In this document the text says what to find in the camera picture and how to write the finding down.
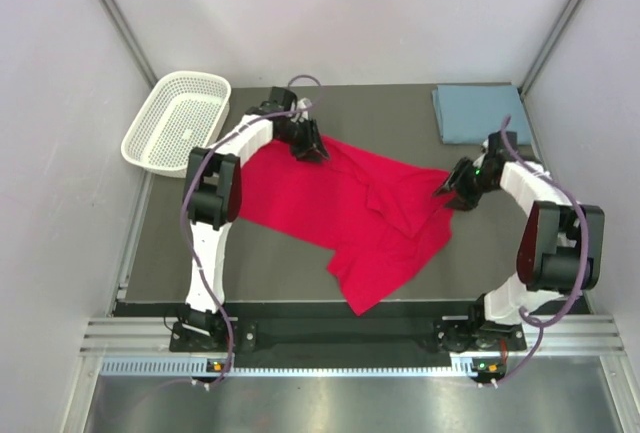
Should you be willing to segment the red t shirt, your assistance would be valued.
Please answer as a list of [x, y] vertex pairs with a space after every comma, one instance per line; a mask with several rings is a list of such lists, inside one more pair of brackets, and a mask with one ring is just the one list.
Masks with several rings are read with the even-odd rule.
[[330, 249], [327, 270], [362, 315], [412, 280], [452, 237], [436, 189], [448, 174], [327, 137], [329, 159], [296, 160], [273, 141], [241, 169], [243, 219]]

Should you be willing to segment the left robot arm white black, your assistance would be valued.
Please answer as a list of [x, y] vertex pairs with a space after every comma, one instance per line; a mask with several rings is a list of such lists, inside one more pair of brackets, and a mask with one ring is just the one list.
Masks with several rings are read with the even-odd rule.
[[177, 317], [205, 349], [232, 343], [231, 320], [223, 310], [223, 270], [226, 242], [242, 205], [242, 167], [273, 141], [285, 144], [298, 161], [327, 160], [329, 153], [310, 116], [313, 107], [310, 99], [274, 87], [228, 133], [189, 153], [180, 225], [191, 256], [191, 278], [185, 308]]

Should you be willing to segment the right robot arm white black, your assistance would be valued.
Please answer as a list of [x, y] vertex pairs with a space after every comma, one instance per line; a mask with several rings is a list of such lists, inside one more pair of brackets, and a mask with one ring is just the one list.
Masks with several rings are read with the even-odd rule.
[[469, 341], [481, 349], [498, 342], [505, 328], [559, 322], [600, 276], [603, 210], [578, 202], [541, 164], [522, 158], [516, 133], [490, 134], [481, 155], [459, 160], [435, 193], [448, 196], [447, 208], [470, 211], [497, 190], [515, 200], [527, 222], [514, 274], [478, 299], [466, 325]]

